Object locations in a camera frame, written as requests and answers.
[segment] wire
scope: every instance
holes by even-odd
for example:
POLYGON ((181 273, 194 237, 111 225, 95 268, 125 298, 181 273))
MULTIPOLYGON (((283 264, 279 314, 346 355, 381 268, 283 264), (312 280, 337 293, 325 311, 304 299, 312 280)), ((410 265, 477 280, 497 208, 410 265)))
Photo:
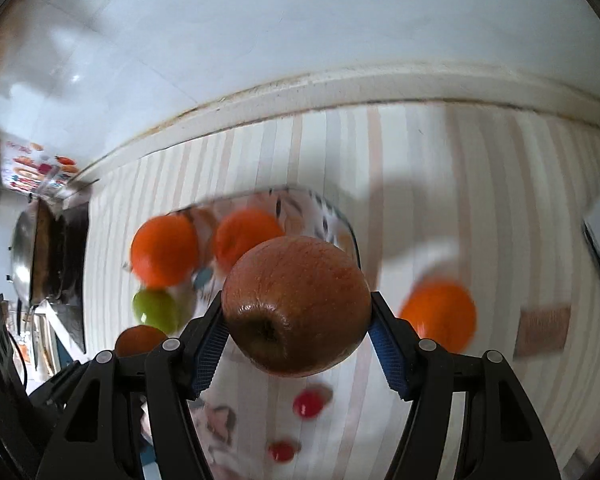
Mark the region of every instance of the wire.
POLYGON ((29 381, 29 378, 27 377, 27 365, 24 362, 24 357, 22 356, 22 352, 20 351, 20 347, 18 346, 18 343, 16 343, 16 340, 13 338, 13 334, 11 334, 11 332, 9 332, 8 330, 7 330, 7 334, 9 334, 9 337, 11 338, 11 341, 13 342, 13 345, 16 347, 16 350, 18 351, 18 355, 20 356, 20 361, 22 362, 22 373, 24 375, 22 384, 26 390, 27 382, 29 381))

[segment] small red fruit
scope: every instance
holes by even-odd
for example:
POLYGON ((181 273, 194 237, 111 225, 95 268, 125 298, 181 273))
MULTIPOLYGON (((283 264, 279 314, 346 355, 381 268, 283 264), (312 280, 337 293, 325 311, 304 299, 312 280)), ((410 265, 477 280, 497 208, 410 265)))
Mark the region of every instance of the small red fruit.
POLYGON ((325 405, 322 392, 318 389, 303 390, 294 400, 294 413, 300 418, 314 418, 325 405))
POLYGON ((289 462, 295 455, 296 447, 284 440, 269 444, 269 456, 274 462, 289 462))

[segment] green apple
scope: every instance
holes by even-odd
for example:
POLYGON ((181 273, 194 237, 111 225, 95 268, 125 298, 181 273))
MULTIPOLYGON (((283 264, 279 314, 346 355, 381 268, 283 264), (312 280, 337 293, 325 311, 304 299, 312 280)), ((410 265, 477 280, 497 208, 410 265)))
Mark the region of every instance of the green apple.
POLYGON ((140 290, 134 296, 134 313, 138 321, 165 334, 178 329, 180 315, 175 300, 166 290, 140 290))

